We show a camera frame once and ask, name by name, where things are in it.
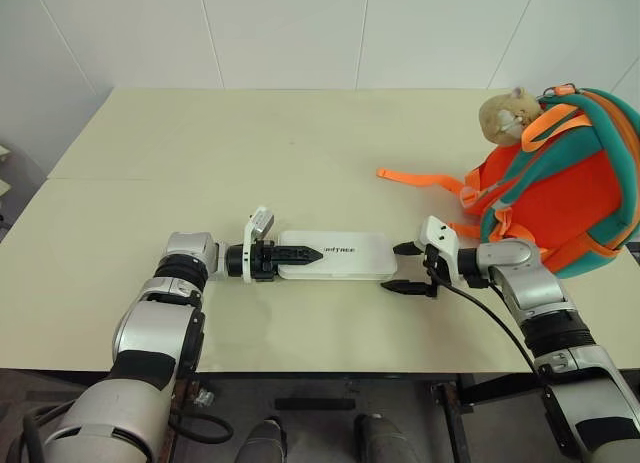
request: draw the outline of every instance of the teal backpack trim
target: teal backpack trim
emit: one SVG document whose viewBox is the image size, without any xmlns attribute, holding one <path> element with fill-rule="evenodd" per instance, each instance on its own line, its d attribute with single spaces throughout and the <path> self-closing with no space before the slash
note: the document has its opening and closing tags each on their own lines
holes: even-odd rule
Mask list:
<svg viewBox="0 0 640 463">
<path fill-rule="evenodd" d="M 636 167 L 629 158 L 626 145 L 607 112 L 596 102 L 582 95 L 565 95 L 542 98 L 549 103 L 568 103 L 581 108 L 591 120 L 592 129 L 607 152 L 609 162 L 618 178 L 621 190 L 620 207 L 611 215 L 596 223 L 589 230 L 591 237 L 601 244 L 614 239 L 633 221 L 638 200 Z"/>
<path fill-rule="evenodd" d="M 587 89 L 587 91 L 598 94 L 617 105 L 631 122 L 636 133 L 640 133 L 640 115 L 638 115 L 631 106 L 607 92 L 594 89 Z M 602 219 L 589 229 L 590 236 L 598 243 L 604 245 L 616 238 L 621 231 L 627 230 L 633 221 L 636 205 L 639 204 L 637 188 L 638 169 L 636 168 L 636 164 L 633 158 L 630 157 L 625 142 L 607 111 L 595 101 L 580 94 L 543 97 L 539 101 L 547 105 L 547 111 L 552 106 L 560 103 L 577 106 L 584 111 L 593 126 L 575 128 L 560 136 L 551 147 L 547 148 L 545 153 L 541 155 L 537 161 L 531 164 L 531 167 L 520 176 L 519 180 L 502 195 L 500 201 L 505 205 L 512 205 L 533 183 L 564 171 L 585 158 L 594 155 L 601 149 L 604 149 L 621 189 L 620 207 L 614 213 Z M 574 116 L 575 112 L 537 136 L 536 140 L 543 139 L 550 135 L 555 128 Z M 504 184 L 518 177 L 526 165 L 534 158 L 535 154 L 536 152 L 526 153 L 520 151 L 514 157 L 504 177 L 499 181 L 499 184 Z M 485 211 L 484 215 L 482 215 L 480 222 L 483 242 L 489 241 L 489 236 L 497 224 L 498 220 L 495 217 L 495 210 L 490 207 Z M 634 229 L 632 234 L 625 239 L 620 246 L 633 238 L 633 235 L 639 230 L 640 225 Z M 606 265 L 612 260 L 613 258 L 588 252 L 580 259 L 558 271 L 556 276 L 559 278 L 569 278 Z"/>
<path fill-rule="evenodd" d="M 587 252 L 581 258 L 570 265 L 565 266 L 561 270 L 556 272 L 558 278 L 571 278 L 572 276 L 578 276 L 587 271 L 595 270 L 601 266 L 611 263 L 613 258 L 607 258 L 605 256 L 596 255 L 592 252 Z"/>
</svg>

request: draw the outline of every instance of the robotic arm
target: robotic arm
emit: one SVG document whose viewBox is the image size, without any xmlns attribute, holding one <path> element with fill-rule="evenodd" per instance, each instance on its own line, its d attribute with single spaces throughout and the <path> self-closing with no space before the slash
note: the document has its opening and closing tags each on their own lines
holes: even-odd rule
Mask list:
<svg viewBox="0 0 640 463">
<path fill-rule="evenodd" d="M 430 217 L 415 243 L 396 248 L 402 254 L 424 252 L 432 283 L 420 288 L 430 296 L 437 293 L 438 280 L 455 285 L 465 279 L 471 287 L 491 283 L 502 289 L 535 358 L 547 417 L 566 456 L 593 463 L 638 461 L 640 404 L 533 243 L 507 239 L 460 250 L 456 233 Z M 417 285 L 383 286 L 416 294 Z"/>
<path fill-rule="evenodd" d="M 218 244 L 208 233 L 171 235 L 116 331 L 111 372 L 78 398 L 47 439 L 47 462 L 157 460 L 176 378 L 198 364 L 202 292 L 217 261 Z"/>
</svg>

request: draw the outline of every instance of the black cable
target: black cable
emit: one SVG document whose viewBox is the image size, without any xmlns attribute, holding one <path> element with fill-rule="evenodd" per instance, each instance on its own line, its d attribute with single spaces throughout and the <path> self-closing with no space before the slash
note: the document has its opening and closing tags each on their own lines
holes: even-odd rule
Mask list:
<svg viewBox="0 0 640 463">
<path fill-rule="evenodd" d="M 202 435 L 200 433 L 195 433 L 191 430 L 186 429 L 184 426 L 181 426 L 180 423 L 171 420 L 171 417 L 169 417 L 169 427 L 173 431 L 175 431 L 180 436 L 184 436 L 185 438 L 188 438 L 190 440 L 197 441 L 198 443 L 204 443 L 206 445 L 219 445 L 220 443 L 229 441 L 233 437 L 233 427 L 222 418 L 218 418 L 207 413 L 183 410 L 171 410 L 171 415 L 178 416 L 179 418 L 192 418 L 194 420 L 209 421 L 211 423 L 215 423 L 226 431 L 226 433 L 220 436 Z"/>
<path fill-rule="evenodd" d="M 189 376 L 187 377 L 187 383 L 184 385 L 184 388 L 182 389 L 182 395 L 178 396 L 178 391 L 177 391 L 177 386 L 174 387 L 174 391 L 175 391 L 175 397 L 177 399 L 177 401 L 180 401 L 180 409 L 184 410 L 184 404 L 185 401 L 188 400 L 188 396 L 189 396 L 189 388 L 191 387 L 191 384 L 193 383 L 194 380 L 194 374 L 193 373 L 189 373 Z M 171 408 L 169 409 L 169 419 L 167 421 L 167 426 L 169 426 L 169 422 L 171 421 Z M 180 423 L 182 423 L 182 417 L 178 416 L 178 420 L 177 420 L 177 425 L 181 426 Z M 177 440 L 177 436 L 174 438 L 174 444 L 171 445 L 171 453 L 169 454 L 169 461 L 173 461 L 175 459 L 175 454 L 176 454 L 176 448 L 177 448 L 177 444 L 176 444 L 176 440 Z"/>
<path fill-rule="evenodd" d="M 493 283 L 493 282 L 491 282 L 491 281 L 489 282 L 489 288 L 491 288 L 491 289 L 493 290 L 493 292 L 494 292 L 496 295 L 498 295 L 498 298 L 500 298 L 500 299 L 502 300 L 502 302 L 504 303 L 504 295 L 503 295 L 503 294 L 502 294 L 502 292 L 500 291 L 500 288 L 498 288 L 498 287 L 496 286 L 496 284 L 495 284 L 495 283 Z"/>
<path fill-rule="evenodd" d="M 75 403 L 75 400 L 63 403 L 62 405 L 41 406 L 25 415 L 22 425 L 22 433 L 18 435 L 7 452 L 6 463 L 21 463 L 22 450 L 27 445 L 30 463 L 44 462 L 44 456 L 40 459 L 39 454 L 43 453 L 42 444 L 38 435 L 38 428 L 53 421 L 60 415 L 64 414 Z"/>
<path fill-rule="evenodd" d="M 40 441 L 40 433 L 38 433 L 38 425 L 31 413 L 24 415 L 22 419 L 22 434 L 24 442 L 27 446 L 27 454 L 29 455 L 29 463 L 45 463 L 44 450 Z"/>
<path fill-rule="evenodd" d="M 520 341 L 518 341 L 518 338 L 516 338 L 516 335 L 513 334 L 513 332 L 509 329 L 509 327 L 507 325 L 505 325 L 504 322 L 493 311 L 491 311 L 484 303 L 482 303 L 477 298 L 471 296 L 468 293 L 465 293 L 464 291 L 454 287 L 451 283 L 449 283 L 449 282 L 445 281 L 444 279 L 440 278 L 438 276 L 435 268 L 433 268 L 433 266 L 431 266 L 431 265 L 427 266 L 427 273 L 431 277 L 432 281 L 435 281 L 439 285 L 442 285 L 445 288 L 447 288 L 449 291 L 452 291 L 452 292 L 456 293 L 457 295 L 460 295 L 463 298 L 466 298 L 471 303 L 473 303 L 478 308 L 480 308 L 482 311 L 484 311 L 487 315 L 489 315 L 489 317 L 491 317 L 491 319 L 493 321 L 495 321 L 498 324 L 498 326 L 504 330 L 504 332 L 509 336 L 509 338 L 511 338 L 511 341 L 513 342 L 514 345 L 516 345 L 516 347 L 518 348 L 518 350 L 522 354 L 522 357 L 527 362 L 527 365 L 529 365 L 529 368 L 531 369 L 531 372 L 534 375 L 536 375 L 536 377 L 538 377 L 538 379 L 540 379 L 540 377 L 538 375 L 538 372 L 536 371 L 536 367 L 533 365 L 533 361 L 531 360 L 531 357 L 529 357 L 529 354 L 527 353 L 527 350 L 524 349 L 524 347 L 522 346 Z"/>
</svg>

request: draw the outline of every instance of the white tiled wall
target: white tiled wall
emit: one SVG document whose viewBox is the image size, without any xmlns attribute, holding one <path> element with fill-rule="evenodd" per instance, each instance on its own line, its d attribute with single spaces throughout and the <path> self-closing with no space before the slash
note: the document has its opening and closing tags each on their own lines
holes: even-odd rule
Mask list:
<svg viewBox="0 0 640 463">
<path fill-rule="evenodd" d="M 113 86 L 506 87 L 640 105 L 640 0 L 0 0 L 15 216 Z"/>
</svg>

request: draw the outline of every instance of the orange backpack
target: orange backpack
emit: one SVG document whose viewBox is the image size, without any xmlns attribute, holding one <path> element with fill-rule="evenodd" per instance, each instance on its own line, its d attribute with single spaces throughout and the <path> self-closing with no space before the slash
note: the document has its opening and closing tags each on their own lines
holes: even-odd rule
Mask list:
<svg viewBox="0 0 640 463">
<path fill-rule="evenodd" d="M 610 262 L 638 229 L 640 117 L 613 95 L 573 85 L 538 101 L 544 112 L 521 145 L 497 147 L 464 183 L 384 168 L 378 176 L 446 188 L 480 219 L 452 224 L 458 234 L 533 241 L 544 264 L 566 278 Z"/>
</svg>

